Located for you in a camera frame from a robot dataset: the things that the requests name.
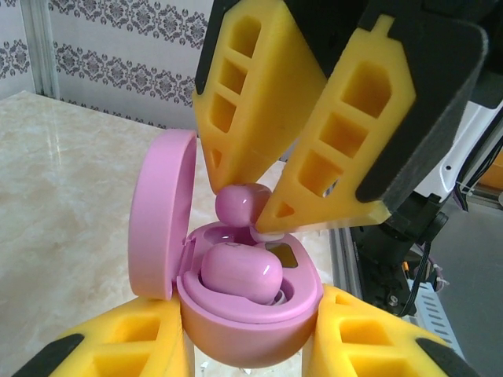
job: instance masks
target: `yellow foam pad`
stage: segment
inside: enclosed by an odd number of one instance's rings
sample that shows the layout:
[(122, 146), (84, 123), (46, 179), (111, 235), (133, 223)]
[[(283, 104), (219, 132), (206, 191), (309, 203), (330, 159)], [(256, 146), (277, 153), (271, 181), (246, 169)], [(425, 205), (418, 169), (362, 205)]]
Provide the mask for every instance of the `yellow foam pad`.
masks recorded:
[[(411, 108), (416, 93), (394, 19), (358, 28), (323, 90), (257, 222), (260, 232), (375, 225), (390, 213), (355, 192)], [(335, 185), (330, 195), (328, 188)]]
[(193, 376), (193, 345), (185, 344), (176, 295), (169, 302), (136, 298), (61, 338), (71, 334), (84, 340), (51, 377)]
[(210, 184), (257, 181), (299, 136), (326, 78), (283, 0), (241, 0), (224, 16), (193, 105)]
[(417, 338), (445, 345), (418, 326), (324, 286), (314, 337), (303, 350), (303, 377), (444, 377)]

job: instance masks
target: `earbud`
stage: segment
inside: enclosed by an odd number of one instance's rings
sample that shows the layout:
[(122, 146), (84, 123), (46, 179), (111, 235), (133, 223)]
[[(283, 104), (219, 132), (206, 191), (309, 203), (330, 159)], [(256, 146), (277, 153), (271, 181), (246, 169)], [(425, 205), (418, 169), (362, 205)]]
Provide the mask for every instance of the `earbud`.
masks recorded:
[(250, 227), (251, 237), (255, 242), (280, 240), (284, 234), (261, 234), (256, 231), (255, 223), (265, 207), (271, 191), (259, 183), (247, 185), (228, 185), (217, 194), (215, 211), (218, 219), (228, 226), (236, 228)]
[(280, 292), (283, 269), (277, 256), (266, 249), (219, 243), (204, 255), (201, 279), (212, 291), (269, 305)]

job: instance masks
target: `damask pattern wallpaper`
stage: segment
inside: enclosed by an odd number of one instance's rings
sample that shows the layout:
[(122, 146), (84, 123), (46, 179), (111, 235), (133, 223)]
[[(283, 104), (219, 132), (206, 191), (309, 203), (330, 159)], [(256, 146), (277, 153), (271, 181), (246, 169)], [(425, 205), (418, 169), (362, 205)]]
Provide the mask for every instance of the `damask pattern wallpaper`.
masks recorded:
[(61, 99), (196, 127), (193, 77), (212, 0), (49, 0)]
[(35, 92), (20, 0), (0, 0), (0, 100)]

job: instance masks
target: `case lid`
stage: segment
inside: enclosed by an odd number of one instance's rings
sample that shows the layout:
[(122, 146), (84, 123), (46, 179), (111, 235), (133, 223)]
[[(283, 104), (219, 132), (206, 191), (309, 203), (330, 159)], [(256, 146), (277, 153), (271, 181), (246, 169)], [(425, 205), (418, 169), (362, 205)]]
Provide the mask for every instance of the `case lid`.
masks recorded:
[(189, 227), (196, 133), (167, 130), (150, 145), (129, 221), (129, 279), (138, 296), (171, 299)]

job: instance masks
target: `marble table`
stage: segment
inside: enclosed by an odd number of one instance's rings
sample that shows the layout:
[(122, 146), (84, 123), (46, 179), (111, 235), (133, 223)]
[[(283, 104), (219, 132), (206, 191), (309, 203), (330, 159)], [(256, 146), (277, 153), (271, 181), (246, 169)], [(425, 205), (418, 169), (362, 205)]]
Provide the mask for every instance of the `marble table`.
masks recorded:
[[(11, 376), (65, 329), (134, 298), (130, 202), (160, 132), (31, 93), (0, 101), (0, 376)], [(189, 231), (216, 219), (198, 148)], [(283, 166), (275, 163), (261, 182), (273, 187)], [(296, 236), (331, 284), (328, 233)], [(300, 361), (299, 353), (249, 371), (196, 351), (196, 376), (294, 376)]]

